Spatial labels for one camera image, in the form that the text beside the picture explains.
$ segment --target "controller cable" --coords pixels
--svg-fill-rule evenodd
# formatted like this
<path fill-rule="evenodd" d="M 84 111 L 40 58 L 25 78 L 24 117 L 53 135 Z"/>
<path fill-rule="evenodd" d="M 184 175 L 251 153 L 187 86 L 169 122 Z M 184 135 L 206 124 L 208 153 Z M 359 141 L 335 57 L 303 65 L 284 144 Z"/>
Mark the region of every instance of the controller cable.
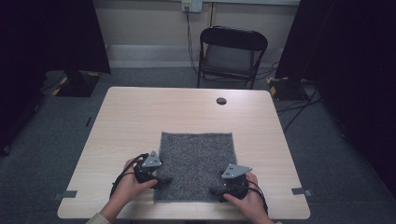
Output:
<path fill-rule="evenodd" d="M 260 198 L 262 199 L 262 207 L 264 208 L 265 213 L 268 215 L 268 205 L 267 205 L 267 202 L 265 201 L 265 197 L 264 197 L 264 194 L 262 193 L 262 189 L 260 189 L 260 187 L 256 183 L 253 183 L 252 181 L 248 181 L 248 182 L 255 185 L 258 189 L 246 188 L 246 187 L 241 187 L 241 186 L 237 186 L 237 185 L 232 185 L 232 186 L 236 187 L 238 189 L 248 189 L 248 190 L 251 190 L 251 191 L 257 193 L 260 196 Z"/>
<path fill-rule="evenodd" d="M 122 180 L 123 177 L 125 177 L 126 175 L 133 175 L 134 173 L 130 172 L 130 173 L 126 173 L 127 170 L 129 168 L 131 168 L 131 166 L 134 165 L 134 163 L 136 163 L 140 158 L 144 158 L 144 156 L 146 156 L 146 154 L 141 154 L 140 156 L 134 158 L 131 162 L 129 162 L 129 164 L 123 169 L 122 173 L 117 177 L 116 181 L 113 183 L 113 188 L 111 188 L 111 192 L 110 192 L 110 198 L 113 195 L 114 191 L 116 191 L 117 186 L 119 185 L 120 181 Z"/>

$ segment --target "black circular object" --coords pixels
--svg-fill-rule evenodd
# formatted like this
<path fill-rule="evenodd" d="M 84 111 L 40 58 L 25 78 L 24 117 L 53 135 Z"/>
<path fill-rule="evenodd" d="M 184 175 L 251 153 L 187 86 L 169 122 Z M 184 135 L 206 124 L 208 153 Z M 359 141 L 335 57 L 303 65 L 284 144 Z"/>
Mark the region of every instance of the black circular object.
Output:
<path fill-rule="evenodd" d="M 219 98 L 216 100 L 216 102 L 218 103 L 218 105 L 225 105 L 225 104 L 227 104 L 227 100 L 224 99 L 224 98 L 222 98 L 222 97 L 219 97 Z"/>

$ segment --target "tabletop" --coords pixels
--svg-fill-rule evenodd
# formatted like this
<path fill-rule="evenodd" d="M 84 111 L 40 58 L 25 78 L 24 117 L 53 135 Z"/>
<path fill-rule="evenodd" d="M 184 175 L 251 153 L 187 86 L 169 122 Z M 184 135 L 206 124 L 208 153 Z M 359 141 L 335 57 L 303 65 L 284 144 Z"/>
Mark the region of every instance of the tabletop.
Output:
<path fill-rule="evenodd" d="M 226 100 L 225 105 L 217 103 Z M 162 132 L 232 133 L 238 163 L 253 168 L 272 219 L 306 219 L 310 211 L 268 91 L 113 87 L 99 110 L 67 190 L 60 218 L 90 218 L 106 204 L 123 165 L 159 150 Z M 158 203 L 148 189 L 118 218 L 245 220 L 229 203 Z"/>

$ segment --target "dark backdrop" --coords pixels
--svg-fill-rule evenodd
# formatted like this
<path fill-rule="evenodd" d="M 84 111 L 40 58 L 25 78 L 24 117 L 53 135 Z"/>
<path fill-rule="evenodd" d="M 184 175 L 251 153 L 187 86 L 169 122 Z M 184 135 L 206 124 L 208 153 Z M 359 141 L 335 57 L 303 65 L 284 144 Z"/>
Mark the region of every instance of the dark backdrop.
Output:
<path fill-rule="evenodd" d="M 276 77 L 320 83 L 346 138 L 396 196 L 396 3 L 302 0 Z"/>
<path fill-rule="evenodd" d="M 50 70 L 110 73 L 91 0 L 1 1 L 0 150 L 29 114 Z"/>

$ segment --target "black controller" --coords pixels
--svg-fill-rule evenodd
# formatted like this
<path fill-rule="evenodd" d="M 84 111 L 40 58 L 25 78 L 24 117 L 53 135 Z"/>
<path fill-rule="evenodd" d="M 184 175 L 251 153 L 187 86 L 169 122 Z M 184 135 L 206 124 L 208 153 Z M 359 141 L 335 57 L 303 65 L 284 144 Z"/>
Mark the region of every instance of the black controller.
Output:
<path fill-rule="evenodd" d="M 133 166 L 136 163 L 136 166 L 134 167 L 134 173 L 126 173 L 127 170 Z M 134 158 L 122 171 L 122 173 L 117 177 L 116 181 L 113 183 L 113 188 L 111 189 L 110 192 L 110 198 L 113 195 L 114 191 L 116 191 L 117 185 L 120 183 L 122 178 L 125 175 L 129 174 L 134 174 L 134 177 L 136 178 L 137 182 L 139 183 L 144 183 L 152 179 L 156 179 L 158 183 L 151 187 L 152 189 L 162 189 L 164 186 L 169 184 L 172 181 L 172 177 L 170 178 L 159 178 L 152 173 L 157 170 L 158 167 L 160 167 L 163 164 L 162 161 L 160 161 L 160 158 L 158 157 L 157 153 L 155 151 L 152 151 L 150 154 L 141 154 L 140 156 Z"/>
<path fill-rule="evenodd" d="M 152 151 L 150 154 L 144 154 L 143 160 L 139 161 L 134 167 L 134 176 L 137 182 L 144 183 L 156 179 L 158 183 L 151 187 L 152 189 L 162 189 L 168 185 L 172 181 L 172 177 L 162 179 L 152 174 L 162 164 L 163 162 L 158 158 L 155 151 Z"/>
<path fill-rule="evenodd" d="M 268 206 L 265 201 L 264 195 L 259 189 L 253 189 L 248 186 L 249 181 L 245 173 L 252 171 L 250 167 L 229 164 L 227 169 L 222 173 L 221 178 L 224 180 L 224 186 L 209 188 L 211 194 L 215 195 L 219 202 L 228 202 L 223 195 L 225 193 L 233 195 L 235 198 L 244 199 L 249 190 L 252 190 L 260 195 L 262 198 L 262 206 L 265 213 L 268 214 Z"/>

